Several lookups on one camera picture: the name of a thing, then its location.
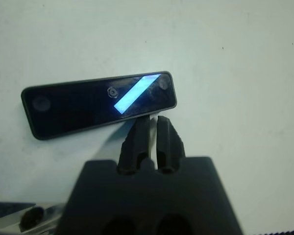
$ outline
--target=black rectangular device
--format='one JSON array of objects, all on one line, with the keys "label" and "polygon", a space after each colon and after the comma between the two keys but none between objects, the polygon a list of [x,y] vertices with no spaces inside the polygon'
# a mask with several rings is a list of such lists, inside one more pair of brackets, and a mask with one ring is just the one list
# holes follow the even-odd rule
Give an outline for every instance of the black rectangular device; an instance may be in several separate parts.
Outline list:
[{"label": "black rectangular device", "polygon": [[166,71],[28,87],[21,97],[39,140],[176,106],[172,76]]}]

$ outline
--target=camera lens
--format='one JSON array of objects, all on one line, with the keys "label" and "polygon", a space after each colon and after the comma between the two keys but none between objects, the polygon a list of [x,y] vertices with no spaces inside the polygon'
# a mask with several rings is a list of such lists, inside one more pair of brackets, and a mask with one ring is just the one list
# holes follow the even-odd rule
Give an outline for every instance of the camera lens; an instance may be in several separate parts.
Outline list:
[{"label": "camera lens", "polygon": [[107,91],[108,91],[109,97],[111,97],[111,98],[117,98],[118,97],[119,93],[115,88],[109,87]]},{"label": "camera lens", "polygon": [[164,80],[164,78],[161,78],[159,80],[159,87],[162,89],[162,90],[166,90],[168,88],[168,84],[167,82]]},{"label": "camera lens", "polygon": [[51,107],[50,100],[47,97],[42,96],[42,95],[35,97],[32,104],[33,104],[34,109],[39,112],[48,111]]}]

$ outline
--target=hole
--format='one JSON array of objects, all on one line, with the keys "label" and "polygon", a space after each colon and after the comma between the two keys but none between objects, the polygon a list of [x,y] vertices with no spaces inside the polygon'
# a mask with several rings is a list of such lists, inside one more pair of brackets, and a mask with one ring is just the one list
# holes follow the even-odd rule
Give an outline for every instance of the hole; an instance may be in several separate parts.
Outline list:
[{"label": "hole", "polygon": [[160,222],[157,235],[192,235],[187,220],[178,214],[168,214]]},{"label": "hole", "polygon": [[44,212],[44,209],[41,207],[34,207],[26,211],[21,218],[20,226],[26,230],[34,228],[43,219]]},{"label": "hole", "polygon": [[116,218],[109,222],[103,235],[135,235],[135,225],[129,218]]}]

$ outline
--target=black plastic mount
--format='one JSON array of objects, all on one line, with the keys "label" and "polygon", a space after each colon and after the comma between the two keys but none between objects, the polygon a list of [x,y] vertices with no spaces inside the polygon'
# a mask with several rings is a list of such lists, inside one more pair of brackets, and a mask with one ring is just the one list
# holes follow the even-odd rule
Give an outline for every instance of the black plastic mount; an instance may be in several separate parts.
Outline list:
[{"label": "black plastic mount", "polygon": [[55,234],[242,235],[211,159],[185,158],[183,142],[163,116],[157,122],[158,170],[149,142],[149,116],[140,117],[118,165],[87,162]]}]

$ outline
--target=white wall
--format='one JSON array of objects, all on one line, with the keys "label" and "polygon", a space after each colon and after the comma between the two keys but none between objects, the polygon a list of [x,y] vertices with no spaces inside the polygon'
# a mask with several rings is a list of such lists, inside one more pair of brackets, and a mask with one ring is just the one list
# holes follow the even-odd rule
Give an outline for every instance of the white wall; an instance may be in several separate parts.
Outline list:
[{"label": "white wall", "polygon": [[23,88],[162,70],[178,99],[163,114],[212,157],[246,234],[293,230],[294,0],[0,0],[0,200],[65,202],[126,135],[37,141]]}]

